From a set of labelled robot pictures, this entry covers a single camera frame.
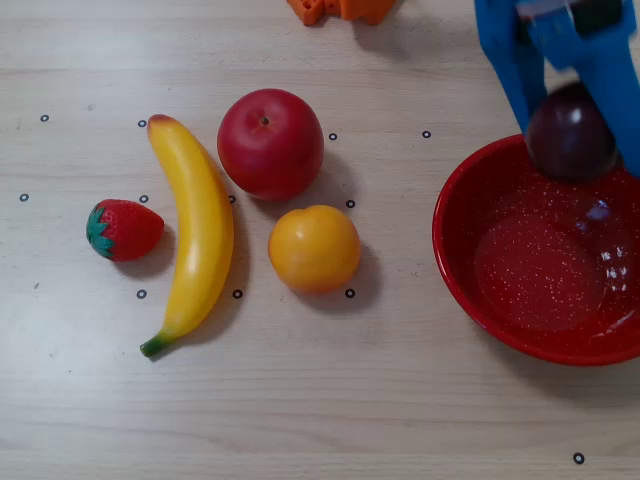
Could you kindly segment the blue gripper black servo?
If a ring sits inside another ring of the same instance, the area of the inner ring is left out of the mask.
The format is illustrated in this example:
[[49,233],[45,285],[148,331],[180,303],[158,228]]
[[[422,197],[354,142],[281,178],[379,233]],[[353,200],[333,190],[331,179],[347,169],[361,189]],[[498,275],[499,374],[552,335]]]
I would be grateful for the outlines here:
[[[639,80],[629,46],[636,27],[623,23],[634,15],[634,2],[518,1],[516,9],[516,1],[475,0],[474,6],[482,50],[522,134],[547,96],[546,57],[558,70],[575,70],[607,122],[626,169],[638,176]],[[532,23],[528,33],[527,22],[556,13],[566,13],[572,24]]]

